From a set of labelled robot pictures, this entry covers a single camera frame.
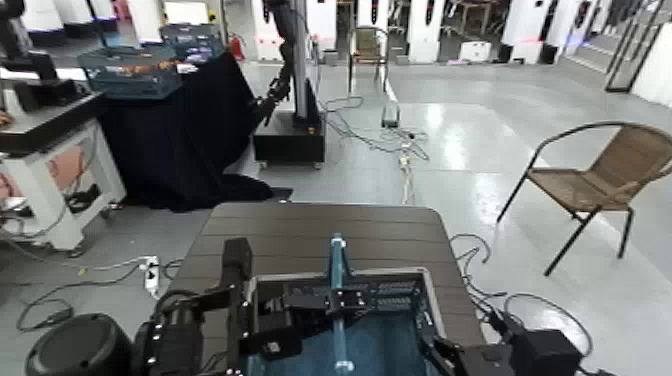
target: brown table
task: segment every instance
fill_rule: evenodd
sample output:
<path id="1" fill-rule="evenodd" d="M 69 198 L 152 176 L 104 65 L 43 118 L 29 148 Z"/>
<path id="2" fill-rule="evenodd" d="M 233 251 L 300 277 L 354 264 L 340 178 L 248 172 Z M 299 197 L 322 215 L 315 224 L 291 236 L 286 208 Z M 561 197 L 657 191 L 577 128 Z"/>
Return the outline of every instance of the brown table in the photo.
<path id="1" fill-rule="evenodd" d="M 201 292 L 219 281 L 224 241 L 247 237 L 253 273 L 324 272 L 329 239 L 347 242 L 354 269 L 418 266 L 432 275 L 447 336 L 483 344 L 441 217 L 413 207 L 281 203 L 223 204 L 212 212 L 170 288 Z M 204 360 L 226 349 L 226 313 L 206 315 Z"/>

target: black metal frame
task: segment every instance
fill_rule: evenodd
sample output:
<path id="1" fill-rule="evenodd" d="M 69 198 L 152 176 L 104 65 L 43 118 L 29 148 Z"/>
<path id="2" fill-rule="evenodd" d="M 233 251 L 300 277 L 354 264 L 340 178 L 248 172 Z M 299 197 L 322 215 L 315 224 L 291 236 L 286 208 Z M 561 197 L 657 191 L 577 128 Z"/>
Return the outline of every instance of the black metal frame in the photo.
<path id="1" fill-rule="evenodd" d="M 539 147 L 535 151 L 534 155 L 532 156 L 532 160 L 530 161 L 527 168 L 525 169 L 525 172 L 523 173 L 523 176 L 520 178 L 520 180 L 516 184 L 516 187 L 513 189 L 513 192 L 511 193 L 511 196 L 509 196 L 509 199 L 506 201 L 506 204 L 504 204 L 504 208 L 502 209 L 502 211 L 499 213 L 499 216 L 497 217 L 497 223 L 502 221 L 502 218 L 504 217 L 504 214 L 509 209 L 509 206 L 511 206 L 511 203 L 513 202 L 513 199 L 516 197 L 516 195 L 520 191 L 520 188 L 523 186 L 523 183 L 525 182 L 525 180 L 530 179 L 530 177 L 528 175 L 528 172 L 530 171 L 530 169 L 532 169 L 534 167 L 534 163 L 537 161 L 537 158 L 541 154 L 542 149 L 546 145 L 550 144 L 551 142 L 557 141 L 561 138 L 572 135 L 576 132 L 582 131 L 582 130 L 595 128 L 595 127 L 608 127 L 608 126 L 627 126 L 627 124 L 626 123 L 612 123 L 612 122 L 586 124 L 586 125 L 582 125 L 580 127 L 576 127 L 574 129 L 570 129 L 566 132 L 560 133 L 559 135 L 551 137 L 551 138 L 545 140 L 544 142 L 542 142 L 541 145 L 539 145 Z M 553 259 L 551 264 L 544 271 L 544 276 L 548 277 L 548 276 L 551 275 L 551 273 L 553 273 L 553 270 L 555 270 L 555 267 L 558 265 L 560 260 L 562 260 L 562 258 L 565 256 L 567 251 L 569 251 L 569 248 L 574 244 L 574 242 L 579 237 L 579 235 L 583 232 L 583 230 L 586 228 L 586 226 L 588 226 L 588 223 L 590 223 L 590 221 L 595 217 L 595 215 L 597 215 L 599 212 L 602 211 L 603 205 L 595 206 L 595 208 L 593 208 L 592 211 L 573 210 L 572 208 L 567 207 L 565 204 L 563 204 L 558 199 L 556 199 L 552 194 L 550 194 L 548 191 L 546 191 L 541 185 L 537 184 L 534 180 L 532 180 L 532 179 L 530 179 L 530 180 L 537 187 L 539 187 L 541 190 L 543 190 L 549 197 L 551 197 L 553 199 L 553 201 L 555 201 L 563 209 L 565 209 L 572 216 L 573 219 L 576 219 L 581 223 L 579 228 L 577 228 L 574 231 L 572 236 L 569 238 L 569 240 L 565 243 L 565 245 L 562 247 L 560 252 L 555 256 L 555 258 Z M 619 251 L 618 251 L 618 258 L 619 259 L 622 259 L 623 256 L 625 255 L 625 249 L 626 249 L 626 246 L 627 246 L 628 238 L 630 237 L 630 228 L 632 227 L 632 220 L 633 220 L 634 215 L 635 215 L 635 210 L 633 208 L 631 208 L 630 206 L 628 206 L 625 211 L 628 212 L 628 216 L 627 216 L 626 221 L 625 221 L 625 227 L 623 229 L 623 235 L 621 237 L 621 244 L 620 244 Z M 582 213 L 582 212 L 587 212 L 588 216 L 586 216 L 585 218 L 581 217 L 578 213 Z"/>
<path id="2" fill-rule="evenodd" d="M 632 86 L 634 85 L 635 81 L 637 80 L 637 77 L 639 76 L 640 71 L 642 70 L 642 66 L 646 62 L 646 59 L 649 55 L 649 52 L 651 51 L 651 48 L 656 42 L 656 39 L 658 37 L 658 34 L 660 32 L 660 29 L 663 24 L 658 25 L 656 30 L 654 31 L 655 35 L 654 38 L 651 40 L 651 43 L 649 43 L 648 48 L 644 52 L 644 55 L 637 65 L 635 67 L 634 73 L 632 77 L 630 77 L 630 80 L 628 81 L 628 84 L 623 86 L 623 87 L 612 87 L 614 83 L 614 79 L 618 75 L 621 65 L 623 63 L 623 60 L 625 60 L 625 57 L 630 50 L 630 46 L 632 45 L 632 42 L 635 41 L 635 39 L 639 39 L 638 41 L 635 41 L 635 50 L 632 52 L 630 55 L 629 61 L 634 62 L 637 57 L 639 56 L 639 53 L 642 49 L 642 46 L 644 45 L 644 41 L 646 38 L 649 36 L 649 33 L 651 32 L 651 29 L 655 26 L 655 21 L 658 17 L 658 14 L 660 13 L 660 10 L 663 7 L 665 0 L 660 0 L 658 2 L 658 5 L 656 6 L 656 9 L 652 12 L 651 17 L 649 18 L 648 22 L 645 25 L 644 31 L 642 34 L 637 38 L 637 31 L 639 28 L 639 23 L 635 22 L 635 18 L 638 17 L 637 12 L 640 9 L 644 9 L 646 6 L 650 5 L 650 2 L 647 4 L 641 4 L 639 2 L 634 2 L 631 8 L 628 8 L 628 12 L 630 13 L 630 21 L 626 27 L 625 33 L 623 34 L 623 37 L 619 41 L 619 44 L 616 48 L 616 51 L 609 61 L 609 66 L 607 67 L 607 74 L 609 74 L 609 78 L 607 79 L 607 84 L 605 85 L 604 90 L 610 93 L 629 93 L 632 90 Z"/>

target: plastic crate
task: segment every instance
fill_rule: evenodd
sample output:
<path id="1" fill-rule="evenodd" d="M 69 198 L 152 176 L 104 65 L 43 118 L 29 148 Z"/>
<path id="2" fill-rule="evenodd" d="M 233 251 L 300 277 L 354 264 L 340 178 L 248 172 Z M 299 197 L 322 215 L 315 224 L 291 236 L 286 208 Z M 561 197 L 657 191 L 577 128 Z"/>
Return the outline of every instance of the plastic crate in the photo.
<path id="1" fill-rule="evenodd" d="M 222 37 L 216 25 L 166 25 L 160 29 L 163 42 L 175 49 L 185 63 L 205 63 L 224 53 Z"/>
<path id="2" fill-rule="evenodd" d="M 91 89 L 105 92 L 108 98 L 163 99 L 182 84 L 170 47 L 109 47 L 77 60 Z"/>

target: black tablecloth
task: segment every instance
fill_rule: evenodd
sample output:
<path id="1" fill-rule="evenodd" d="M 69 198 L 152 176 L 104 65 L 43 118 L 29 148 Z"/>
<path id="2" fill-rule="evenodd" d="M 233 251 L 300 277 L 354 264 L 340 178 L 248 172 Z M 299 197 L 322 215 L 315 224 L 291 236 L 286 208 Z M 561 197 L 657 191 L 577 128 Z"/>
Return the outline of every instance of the black tablecloth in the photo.
<path id="1" fill-rule="evenodd" d="M 265 183 L 222 174 L 257 125 L 248 106 L 252 91 L 234 58 L 226 53 L 183 81 L 161 101 L 108 100 L 99 118 L 126 203 L 188 211 L 270 198 Z"/>

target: wicker chair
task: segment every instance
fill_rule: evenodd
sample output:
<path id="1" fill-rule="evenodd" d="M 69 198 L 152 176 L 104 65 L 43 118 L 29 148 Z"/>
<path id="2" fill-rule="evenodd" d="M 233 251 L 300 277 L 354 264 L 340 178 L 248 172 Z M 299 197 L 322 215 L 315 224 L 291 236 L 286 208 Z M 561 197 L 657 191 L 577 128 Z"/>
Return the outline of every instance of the wicker chair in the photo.
<path id="1" fill-rule="evenodd" d="M 546 145 L 580 131 L 605 127 L 618 127 L 620 130 L 588 170 L 534 167 L 535 161 Z M 666 167 L 670 159 L 672 159 L 672 136 L 649 126 L 601 122 L 568 130 L 539 145 L 523 177 L 499 214 L 497 222 L 502 220 L 525 179 L 530 179 L 567 210 L 572 218 L 581 222 L 579 228 L 548 266 L 544 272 L 545 276 L 553 272 L 588 223 L 603 210 L 628 212 L 618 252 L 618 258 L 623 258 L 635 214 L 630 207 L 630 201 L 648 183 L 672 172 L 672 167 Z M 578 213 L 588 215 L 584 218 Z"/>
<path id="2" fill-rule="evenodd" d="M 355 38 L 355 50 L 348 57 L 348 95 L 352 92 L 352 76 L 354 65 L 357 63 L 374 64 L 376 71 L 373 81 L 377 81 L 380 76 L 381 65 L 385 68 L 383 82 L 387 82 L 389 70 L 387 69 L 390 56 L 389 34 L 387 31 L 376 26 L 358 26 L 348 33 L 348 46 L 352 45 L 352 38 Z M 387 48 L 383 51 L 381 38 L 385 39 Z"/>

